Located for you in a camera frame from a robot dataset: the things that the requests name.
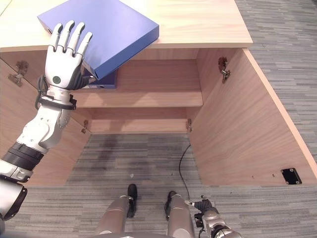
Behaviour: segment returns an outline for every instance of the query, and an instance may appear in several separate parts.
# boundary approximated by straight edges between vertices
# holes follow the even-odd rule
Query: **cabinet side panel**
[[[283,185],[280,170],[295,168],[303,184],[316,184],[316,163],[303,153],[257,67],[250,52],[239,49],[227,66],[232,75],[216,82],[192,125],[203,183]]]

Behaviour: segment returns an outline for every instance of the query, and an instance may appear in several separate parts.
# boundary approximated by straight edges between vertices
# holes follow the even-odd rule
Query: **wooden countertop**
[[[247,48],[252,39],[234,0],[121,0],[160,25],[149,48]],[[65,0],[12,0],[0,16],[0,52],[45,50],[37,16]]]

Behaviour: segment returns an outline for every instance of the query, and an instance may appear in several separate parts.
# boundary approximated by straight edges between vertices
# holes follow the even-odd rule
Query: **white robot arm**
[[[0,159],[0,220],[12,218],[19,210],[27,189],[19,182],[27,182],[33,169],[44,154],[58,144],[61,134],[76,109],[76,100],[70,90],[86,86],[91,77],[82,77],[83,62],[92,33],[88,32],[78,50],[76,46],[85,24],[79,23],[68,42],[75,22],[69,21],[63,29],[58,24],[52,33],[45,65],[45,76],[39,80],[47,91],[39,88],[36,101],[41,106],[36,116],[28,122],[16,143]]]

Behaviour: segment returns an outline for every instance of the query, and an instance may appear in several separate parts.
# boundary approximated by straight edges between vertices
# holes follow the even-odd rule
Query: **metal hinge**
[[[192,120],[191,119],[187,120],[186,129],[187,129],[187,132],[192,132]]]
[[[16,63],[15,67],[17,68],[18,74],[9,74],[8,79],[16,85],[18,85],[19,87],[21,87],[21,79],[28,71],[29,63],[27,61],[21,60]]]
[[[225,83],[229,76],[231,75],[231,72],[229,70],[226,70],[227,68],[227,57],[220,57],[218,59],[218,66],[219,66],[219,71],[222,74],[222,83]]]
[[[81,132],[82,133],[86,133],[86,130],[87,130],[87,126],[88,126],[88,120],[84,120],[84,128],[82,128]]]

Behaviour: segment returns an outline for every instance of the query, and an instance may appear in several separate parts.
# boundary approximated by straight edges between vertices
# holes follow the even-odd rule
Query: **blue binder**
[[[38,16],[46,30],[57,23],[84,22],[81,39],[93,37],[84,66],[102,79],[159,37],[159,25],[119,0],[69,0]]]

